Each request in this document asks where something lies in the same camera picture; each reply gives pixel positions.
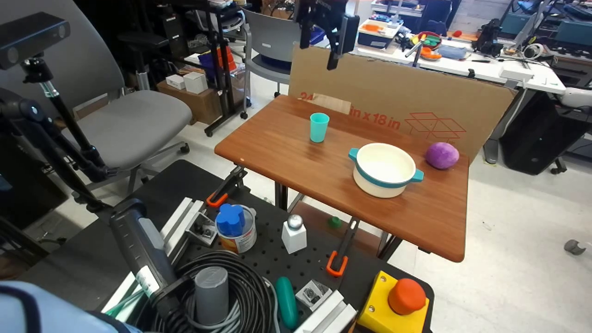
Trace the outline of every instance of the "floor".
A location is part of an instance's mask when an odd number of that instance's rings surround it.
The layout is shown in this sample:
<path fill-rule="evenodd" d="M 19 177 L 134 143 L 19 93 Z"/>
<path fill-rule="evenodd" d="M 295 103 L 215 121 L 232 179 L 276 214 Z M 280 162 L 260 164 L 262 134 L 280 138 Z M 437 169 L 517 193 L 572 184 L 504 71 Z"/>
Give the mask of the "floor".
<path fill-rule="evenodd" d="M 254 75 L 254 106 L 271 101 L 276 84 Z M 225 177 L 232 162 L 214 153 L 217 142 L 245 119 L 234 117 L 215 136 L 197 123 L 182 130 L 191 143 L 184 158 Z M 175 156 L 156 164 L 165 167 Z M 569 254 L 572 236 L 592 238 L 592 167 L 569 160 L 561 175 L 537 177 L 487 164 L 476 156 L 471 167 L 467 258 L 450 262 L 406 243 L 391 264 L 432 282 L 437 291 L 434 330 L 439 333 L 589 333 L 592 330 L 592 249 Z M 273 197 L 273 180 L 249 173 L 247 184 Z M 117 203 L 125 184 L 99 191 Z M 36 223 L 32 236 L 73 236 L 95 219 L 69 199 Z"/>

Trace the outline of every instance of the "chair backrest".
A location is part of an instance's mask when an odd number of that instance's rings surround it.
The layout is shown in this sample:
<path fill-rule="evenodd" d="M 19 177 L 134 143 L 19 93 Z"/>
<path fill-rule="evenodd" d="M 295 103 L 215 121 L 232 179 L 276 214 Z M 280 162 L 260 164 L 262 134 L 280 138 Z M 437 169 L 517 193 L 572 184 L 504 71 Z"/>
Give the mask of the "chair backrest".
<path fill-rule="evenodd" d="M 252 47 L 271 58 L 293 62 L 293 47 L 300 43 L 300 25 L 269 14 L 247 10 Z"/>
<path fill-rule="evenodd" d="M 71 23 L 71 36 L 45 51 L 45 60 L 54 71 L 54 84 L 71 108 L 104 92 L 125 86 L 123 71 L 108 43 L 75 0 L 0 0 L 0 6 L 0 23 L 40 10 L 66 18 Z M 56 114 L 54 105 L 43 95 L 41 88 L 32 82 L 23 82 L 23 79 L 25 69 L 21 66 L 0 69 L 0 86 L 32 97 L 40 101 L 47 112 Z"/>

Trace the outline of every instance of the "cardboard box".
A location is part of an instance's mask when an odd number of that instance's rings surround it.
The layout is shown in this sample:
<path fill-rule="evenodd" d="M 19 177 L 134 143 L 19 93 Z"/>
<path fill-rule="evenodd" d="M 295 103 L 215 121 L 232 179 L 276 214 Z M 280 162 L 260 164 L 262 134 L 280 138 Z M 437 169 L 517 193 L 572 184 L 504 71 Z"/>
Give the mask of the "cardboard box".
<path fill-rule="evenodd" d="M 382 130 L 415 136 L 417 153 L 448 140 L 471 160 L 515 99 L 515 90 L 461 75 L 330 49 L 295 49 L 291 95 L 349 112 Z"/>
<path fill-rule="evenodd" d="M 219 97 L 217 90 L 214 90 L 214 88 L 202 90 L 201 93 L 193 93 L 188 90 L 175 88 L 175 86 L 167 84 L 165 80 L 158 82 L 158 88 L 160 88 L 160 92 L 180 97 L 189 105 L 189 108 L 193 112 L 191 123 L 195 123 L 195 121 L 212 123 L 217 117 L 221 117 L 221 114 L 223 114 L 221 97 Z"/>

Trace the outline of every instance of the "black cable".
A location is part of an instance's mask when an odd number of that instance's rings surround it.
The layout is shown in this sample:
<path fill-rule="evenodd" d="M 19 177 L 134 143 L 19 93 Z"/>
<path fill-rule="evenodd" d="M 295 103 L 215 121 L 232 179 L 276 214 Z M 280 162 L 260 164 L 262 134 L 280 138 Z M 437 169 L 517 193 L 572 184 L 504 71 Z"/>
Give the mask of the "black cable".
<path fill-rule="evenodd" d="M 230 302 L 239 302 L 239 327 L 236 330 L 245 333 L 273 333 L 276 330 L 276 317 L 275 317 L 275 293 L 265 278 L 247 265 L 236 253 L 230 251 L 214 251 L 206 253 L 201 258 L 186 262 L 178 267 L 180 278 L 167 286 L 160 295 L 156 295 L 154 304 L 160 301 L 169 299 L 171 293 L 177 293 L 182 310 L 175 310 L 164 317 L 158 314 L 151 328 L 165 330 L 165 333 L 188 333 L 199 330 L 189 323 L 189 317 L 195 317 L 195 280 L 193 277 L 208 267 L 208 265 L 223 265 L 228 269 L 228 284 L 232 299 Z"/>

